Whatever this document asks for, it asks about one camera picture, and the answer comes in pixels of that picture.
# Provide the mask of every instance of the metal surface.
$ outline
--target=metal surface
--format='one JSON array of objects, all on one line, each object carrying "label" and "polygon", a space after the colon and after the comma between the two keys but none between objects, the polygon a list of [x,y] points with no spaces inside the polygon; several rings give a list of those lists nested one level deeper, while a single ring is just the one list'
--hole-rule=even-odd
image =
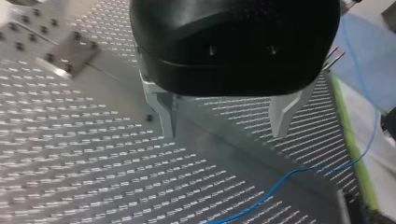
[{"label": "metal surface", "polygon": [[[228,120],[251,141],[268,146],[286,160],[302,166],[337,167],[350,162],[344,132],[335,109],[329,80],[319,76],[310,101],[293,117],[288,135],[274,138],[268,117],[269,97],[197,98],[201,107],[219,119]],[[339,188],[359,193],[353,169],[339,173],[318,172]]]},{"label": "metal surface", "polygon": [[[325,77],[286,138],[272,138],[265,97],[179,99],[177,139],[163,138],[157,119],[142,119],[149,107],[128,6],[98,1],[71,22],[104,48],[73,80],[30,55],[0,56],[3,222],[205,222],[257,202],[299,164],[349,161]],[[327,176],[359,192],[351,169]],[[320,175],[302,174],[235,223],[338,223],[332,192]]]}]

